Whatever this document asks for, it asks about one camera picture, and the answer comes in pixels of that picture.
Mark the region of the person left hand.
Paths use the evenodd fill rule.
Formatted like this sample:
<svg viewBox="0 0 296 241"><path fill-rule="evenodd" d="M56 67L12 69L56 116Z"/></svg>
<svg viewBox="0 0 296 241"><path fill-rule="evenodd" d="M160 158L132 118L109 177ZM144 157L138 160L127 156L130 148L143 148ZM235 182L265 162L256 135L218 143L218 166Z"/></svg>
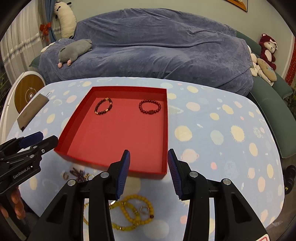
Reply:
<svg viewBox="0 0 296 241"><path fill-rule="evenodd" d="M16 217L19 220L22 220L26 217L25 207L21 199L21 193L19 187L15 187L14 190L10 194L10 201L12 202L12 207L16 214Z"/></svg>

